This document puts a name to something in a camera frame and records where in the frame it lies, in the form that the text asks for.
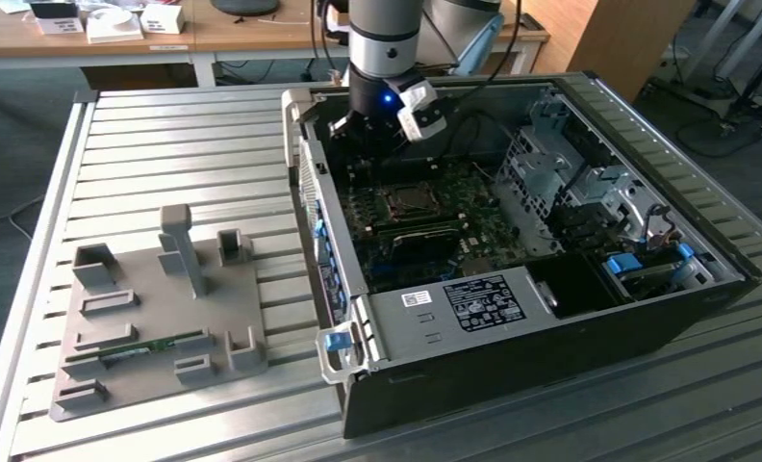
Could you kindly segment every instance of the circuit board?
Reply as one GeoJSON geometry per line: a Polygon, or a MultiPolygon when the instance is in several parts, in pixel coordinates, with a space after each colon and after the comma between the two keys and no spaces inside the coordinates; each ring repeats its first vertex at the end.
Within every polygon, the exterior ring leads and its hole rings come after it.
{"type": "Polygon", "coordinates": [[[527,258],[490,178],[472,164],[339,196],[371,293],[500,270],[527,258]]]}

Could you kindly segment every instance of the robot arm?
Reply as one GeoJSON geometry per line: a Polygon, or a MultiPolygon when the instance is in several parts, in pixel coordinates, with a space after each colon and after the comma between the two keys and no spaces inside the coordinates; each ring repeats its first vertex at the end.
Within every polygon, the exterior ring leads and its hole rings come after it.
{"type": "Polygon", "coordinates": [[[446,127],[432,86],[416,72],[422,0],[350,0],[350,113],[332,135],[396,118],[406,139],[446,127]]]}

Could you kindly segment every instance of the wooden cabinet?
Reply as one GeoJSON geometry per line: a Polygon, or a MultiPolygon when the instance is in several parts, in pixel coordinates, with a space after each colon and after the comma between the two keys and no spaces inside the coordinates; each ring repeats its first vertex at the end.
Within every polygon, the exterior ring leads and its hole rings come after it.
{"type": "Polygon", "coordinates": [[[592,70],[631,101],[692,5],[694,0],[522,0],[522,11],[550,35],[532,72],[592,70]]]}

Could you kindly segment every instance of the metal slatted table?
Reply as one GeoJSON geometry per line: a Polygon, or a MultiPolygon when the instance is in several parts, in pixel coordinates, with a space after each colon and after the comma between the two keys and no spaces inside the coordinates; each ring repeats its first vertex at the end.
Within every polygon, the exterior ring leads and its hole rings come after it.
{"type": "MultiPolygon", "coordinates": [[[[570,83],[762,268],[762,224],[604,87],[570,83]]],[[[76,103],[0,348],[0,460],[762,461],[762,286],[656,353],[426,424],[339,438],[319,377],[279,96],[287,85],[119,91],[76,103]],[[254,238],[268,370],[64,423],[47,416],[76,245],[155,239],[187,202],[194,239],[254,238]]]]}

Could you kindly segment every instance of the barcode label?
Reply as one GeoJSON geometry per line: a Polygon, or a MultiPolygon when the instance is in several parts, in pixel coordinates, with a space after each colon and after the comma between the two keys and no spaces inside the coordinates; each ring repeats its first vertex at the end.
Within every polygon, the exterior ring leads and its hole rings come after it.
{"type": "Polygon", "coordinates": [[[150,45],[150,51],[175,51],[186,49],[186,45],[150,45]]]}
{"type": "Polygon", "coordinates": [[[432,303],[432,298],[430,297],[430,293],[427,291],[403,294],[400,296],[400,300],[403,300],[403,306],[406,308],[415,305],[423,305],[424,303],[432,303]]]}

